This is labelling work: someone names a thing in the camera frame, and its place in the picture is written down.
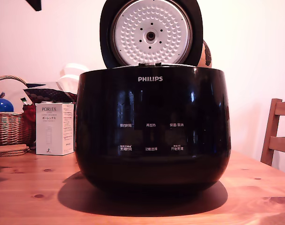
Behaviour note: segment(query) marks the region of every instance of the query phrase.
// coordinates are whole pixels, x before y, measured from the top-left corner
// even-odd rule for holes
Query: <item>wooden coaster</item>
[[[4,156],[20,156],[25,154],[29,147],[25,144],[0,146],[0,157]]]

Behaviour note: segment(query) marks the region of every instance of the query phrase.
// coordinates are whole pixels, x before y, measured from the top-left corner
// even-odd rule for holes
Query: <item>wooden chair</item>
[[[277,137],[279,116],[285,116],[285,102],[281,99],[273,98],[261,156],[261,162],[270,166],[274,150],[285,152],[285,137]]]

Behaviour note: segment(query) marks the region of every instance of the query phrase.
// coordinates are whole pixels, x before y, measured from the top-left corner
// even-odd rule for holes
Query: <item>wooden table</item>
[[[125,199],[98,191],[75,155],[0,157],[0,225],[285,224],[285,173],[233,152],[194,198]]]

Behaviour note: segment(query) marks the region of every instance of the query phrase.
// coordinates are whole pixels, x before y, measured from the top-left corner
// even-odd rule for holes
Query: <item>white inner lid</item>
[[[117,15],[113,44],[125,65],[179,63],[192,42],[192,29],[173,1],[137,0]]]

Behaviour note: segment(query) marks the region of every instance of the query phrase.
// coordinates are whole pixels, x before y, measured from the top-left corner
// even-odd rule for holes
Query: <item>white box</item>
[[[73,104],[36,104],[36,154],[63,156],[74,151]]]

